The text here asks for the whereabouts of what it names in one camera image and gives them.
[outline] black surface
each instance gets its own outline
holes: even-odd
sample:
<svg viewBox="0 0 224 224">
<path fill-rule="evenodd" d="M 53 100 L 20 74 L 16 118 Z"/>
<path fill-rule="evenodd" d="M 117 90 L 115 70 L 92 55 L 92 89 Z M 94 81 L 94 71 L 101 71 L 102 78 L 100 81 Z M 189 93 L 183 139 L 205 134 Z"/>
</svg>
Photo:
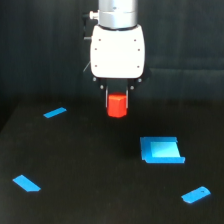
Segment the black surface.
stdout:
<svg viewBox="0 0 224 224">
<path fill-rule="evenodd" d="M 51 119 L 43 114 L 68 111 Z M 1 224 L 223 223 L 224 107 L 130 104 L 123 119 L 101 103 L 20 105 L 0 135 Z M 184 165 L 141 160 L 141 136 L 176 136 Z M 27 193 L 12 179 L 39 187 Z M 195 204 L 181 196 L 200 186 Z"/>
</svg>

